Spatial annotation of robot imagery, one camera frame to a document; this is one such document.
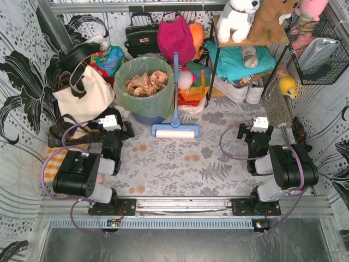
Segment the blue trash bin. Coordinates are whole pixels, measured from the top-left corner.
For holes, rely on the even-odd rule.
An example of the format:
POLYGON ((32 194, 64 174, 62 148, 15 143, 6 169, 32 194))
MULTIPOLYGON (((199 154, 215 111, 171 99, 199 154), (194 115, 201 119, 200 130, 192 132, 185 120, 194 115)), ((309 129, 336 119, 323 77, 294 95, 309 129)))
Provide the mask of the blue trash bin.
POLYGON ((144 125, 147 125, 147 126, 152 126, 153 124, 161 124, 165 120, 161 116, 148 117, 148 116, 143 116, 143 115, 137 114, 135 112, 132 112, 131 114, 137 122, 144 124, 144 125))

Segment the green trash bag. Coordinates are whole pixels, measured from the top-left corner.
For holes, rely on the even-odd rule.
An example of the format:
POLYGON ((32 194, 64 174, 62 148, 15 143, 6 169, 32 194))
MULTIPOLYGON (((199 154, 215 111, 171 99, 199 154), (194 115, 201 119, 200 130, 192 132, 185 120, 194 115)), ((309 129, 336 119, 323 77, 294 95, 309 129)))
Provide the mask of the green trash bag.
POLYGON ((147 117, 167 118, 175 89, 171 66, 155 57, 138 57, 115 73, 114 92, 123 109, 147 117))

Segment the blue lint roller mop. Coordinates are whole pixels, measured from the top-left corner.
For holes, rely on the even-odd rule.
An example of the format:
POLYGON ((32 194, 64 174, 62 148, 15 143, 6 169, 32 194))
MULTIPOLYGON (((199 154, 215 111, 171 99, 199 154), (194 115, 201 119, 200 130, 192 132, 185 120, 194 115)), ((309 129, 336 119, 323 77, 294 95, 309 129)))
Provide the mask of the blue lint roller mop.
POLYGON ((173 57, 174 65, 174 110, 171 123, 152 125, 152 136, 160 139, 197 139, 199 127, 195 124, 181 124, 178 111, 178 82, 179 82, 179 53, 175 52, 173 57))

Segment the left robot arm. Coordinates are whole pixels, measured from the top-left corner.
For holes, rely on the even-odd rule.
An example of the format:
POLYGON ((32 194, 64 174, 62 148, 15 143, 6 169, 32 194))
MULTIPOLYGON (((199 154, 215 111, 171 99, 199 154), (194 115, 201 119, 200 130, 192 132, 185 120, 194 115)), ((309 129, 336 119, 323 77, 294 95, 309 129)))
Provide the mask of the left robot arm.
POLYGON ((123 141, 134 136, 131 123, 126 121, 122 127, 106 133, 101 153, 67 152, 53 180, 53 191, 90 200, 91 216, 133 216, 136 200, 119 198, 114 188, 98 181, 98 176, 119 173, 123 141))

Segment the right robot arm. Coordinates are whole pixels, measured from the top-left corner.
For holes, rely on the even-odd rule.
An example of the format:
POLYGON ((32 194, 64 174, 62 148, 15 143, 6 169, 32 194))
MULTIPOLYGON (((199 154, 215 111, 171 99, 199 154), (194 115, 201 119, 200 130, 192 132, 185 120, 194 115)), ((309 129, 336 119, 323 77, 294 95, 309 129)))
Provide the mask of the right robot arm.
POLYGON ((300 194, 318 183, 318 170, 302 144, 269 145, 274 127, 258 128, 241 123, 237 139, 248 146, 246 167, 253 176, 269 176, 264 184, 252 189, 248 198, 233 199, 235 216, 279 216, 279 199, 300 194))

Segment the rainbow striped bag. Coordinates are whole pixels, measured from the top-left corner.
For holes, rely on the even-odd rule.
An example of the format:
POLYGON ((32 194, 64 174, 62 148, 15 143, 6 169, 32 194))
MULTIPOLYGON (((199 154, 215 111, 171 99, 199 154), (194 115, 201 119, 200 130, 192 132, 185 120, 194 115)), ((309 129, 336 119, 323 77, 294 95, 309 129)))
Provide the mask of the rainbow striped bag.
POLYGON ((185 67, 191 70, 197 80, 188 90, 178 91, 178 105, 197 107, 209 90, 211 69, 194 62, 187 63, 185 67))

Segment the magenta cloth bag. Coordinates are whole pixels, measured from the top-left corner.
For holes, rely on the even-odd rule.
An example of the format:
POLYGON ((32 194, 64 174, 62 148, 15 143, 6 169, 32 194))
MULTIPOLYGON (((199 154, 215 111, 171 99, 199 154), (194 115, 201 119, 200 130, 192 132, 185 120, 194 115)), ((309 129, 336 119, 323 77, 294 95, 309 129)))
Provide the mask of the magenta cloth bag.
POLYGON ((178 53, 180 65, 190 62, 196 54, 191 31, 182 15, 173 22, 161 21, 157 40, 161 54, 171 62, 175 52, 178 53))

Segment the teal folded cloth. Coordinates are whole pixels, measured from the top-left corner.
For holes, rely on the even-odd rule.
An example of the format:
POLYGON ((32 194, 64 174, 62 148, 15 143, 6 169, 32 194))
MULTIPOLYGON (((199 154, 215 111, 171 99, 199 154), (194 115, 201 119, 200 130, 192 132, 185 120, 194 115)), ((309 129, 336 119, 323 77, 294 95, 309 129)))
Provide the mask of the teal folded cloth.
POLYGON ((275 58, 264 47, 256 46, 258 65, 248 68, 243 64, 243 56, 239 46, 222 47, 220 49, 215 76, 228 81, 235 81, 246 76, 273 70, 275 58))

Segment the pink faced plush doll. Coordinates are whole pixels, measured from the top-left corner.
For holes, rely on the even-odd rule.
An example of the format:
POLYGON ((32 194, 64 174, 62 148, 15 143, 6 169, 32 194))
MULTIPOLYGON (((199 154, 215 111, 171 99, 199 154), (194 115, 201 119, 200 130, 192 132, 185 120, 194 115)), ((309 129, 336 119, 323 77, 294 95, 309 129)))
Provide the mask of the pink faced plush doll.
POLYGON ((194 81, 197 80, 197 77, 191 72, 188 67, 182 65, 178 66, 178 69, 175 69, 175 65, 172 63, 171 67, 174 71, 174 81, 178 84, 178 90, 188 90, 194 81))

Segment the wooden shelf rack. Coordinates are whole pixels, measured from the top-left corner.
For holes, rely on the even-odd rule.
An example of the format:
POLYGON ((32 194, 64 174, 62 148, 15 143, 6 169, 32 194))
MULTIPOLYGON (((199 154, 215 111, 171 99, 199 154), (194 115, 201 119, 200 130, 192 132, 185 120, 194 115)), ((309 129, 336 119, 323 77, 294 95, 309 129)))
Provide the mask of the wooden shelf rack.
POLYGON ((239 46, 241 48, 241 52, 242 52, 242 56, 243 56, 243 51, 253 51, 256 53, 256 46, 259 47, 264 47, 266 48, 266 45, 270 44, 269 38, 268 38, 268 34, 266 32, 263 32, 259 41, 257 41, 256 43, 252 43, 249 40, 244 40, 241 43, 235 43, 232 40, 228 41, 227 43, 220 43, 218 41, 217 38, 217 33, 218 33, 218 29, 217 29, 217 24, 218 24, 218 20, 219 20, 219 16, 215 15, 213 16, 213 22, 211 23, 211 29, 210 29, 210 37, 208 39, 208 41, 205 44, 205 48, 207 49, 208 52, 208 58, 211 60, 211 64, 212 64, 212 77, 215 78, 219 78, 215 76, 215 72, 216 72, 216 66, 218 63, 218 58, 219 58, 219 53, 220 53, 220 49, 222 47, 232 47, 232 46, 239 46))

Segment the black leather handbag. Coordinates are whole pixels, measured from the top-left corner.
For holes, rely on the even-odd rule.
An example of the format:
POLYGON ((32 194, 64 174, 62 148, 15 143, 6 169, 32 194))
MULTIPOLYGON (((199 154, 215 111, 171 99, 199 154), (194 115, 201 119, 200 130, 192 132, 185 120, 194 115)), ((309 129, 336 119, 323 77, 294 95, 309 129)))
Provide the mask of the black leather handbag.
POLYGON ((150 13, 132 13, 130 26, 125 29, 126 41, 124 46, 132 58, 146 53, 160 53, 158 45, 159 25, 156 24, 150 13), (134 26, 133 18, 146 16, 150 22, 143 26, 134 26))

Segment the silver foil pouch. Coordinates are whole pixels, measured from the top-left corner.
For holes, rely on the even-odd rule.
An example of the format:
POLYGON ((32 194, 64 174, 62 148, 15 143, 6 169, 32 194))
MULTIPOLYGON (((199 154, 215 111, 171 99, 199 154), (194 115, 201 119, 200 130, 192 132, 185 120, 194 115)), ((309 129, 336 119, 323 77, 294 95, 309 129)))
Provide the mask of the silver foil pouch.
POLYGON ((321 66, 337 49, 340 42, 331 38, 314 39, 298 59, 302 71, 321 66))

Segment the orange plush toy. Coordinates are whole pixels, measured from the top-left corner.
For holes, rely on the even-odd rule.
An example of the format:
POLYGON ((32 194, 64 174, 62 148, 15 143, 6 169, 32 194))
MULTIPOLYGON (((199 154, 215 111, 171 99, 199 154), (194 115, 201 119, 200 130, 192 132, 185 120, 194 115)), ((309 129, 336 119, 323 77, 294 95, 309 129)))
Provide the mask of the orange plush toy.
POLYGON ((194 59, 199 59, 203 53, 203 49, 201 45, 204 41, 204 30, 199 23, 191 23, 189 24, 189 29, 193 38, 193 44, 195 48, 195 56, 194 59))

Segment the white plush dog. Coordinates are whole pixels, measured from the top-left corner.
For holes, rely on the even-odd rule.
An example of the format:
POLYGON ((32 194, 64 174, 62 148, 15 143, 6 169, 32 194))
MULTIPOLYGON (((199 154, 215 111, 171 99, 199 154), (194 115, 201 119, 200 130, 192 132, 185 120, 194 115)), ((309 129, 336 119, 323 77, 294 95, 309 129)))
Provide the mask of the white plush dog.
POLYGON ((218 41, 227 43, 232 39, 235 43, 243 42, 248 37, 259 7, 259 0, 229 0, 217 24, 218 41))

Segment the pink plush toy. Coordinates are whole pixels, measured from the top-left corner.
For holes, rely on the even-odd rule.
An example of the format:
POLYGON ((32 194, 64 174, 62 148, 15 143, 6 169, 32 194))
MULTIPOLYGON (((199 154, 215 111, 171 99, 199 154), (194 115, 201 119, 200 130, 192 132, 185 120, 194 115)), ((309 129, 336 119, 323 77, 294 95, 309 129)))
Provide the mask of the pink plush toy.
POLYGON ((292 42, 294 50, 309 45, 315 37, 312 33, 320 20, 320 15, 327 6, 329 0, 303 0, 295 10, 298 15, 296 24, 290 29, 290 35, 296 39, 292 42))

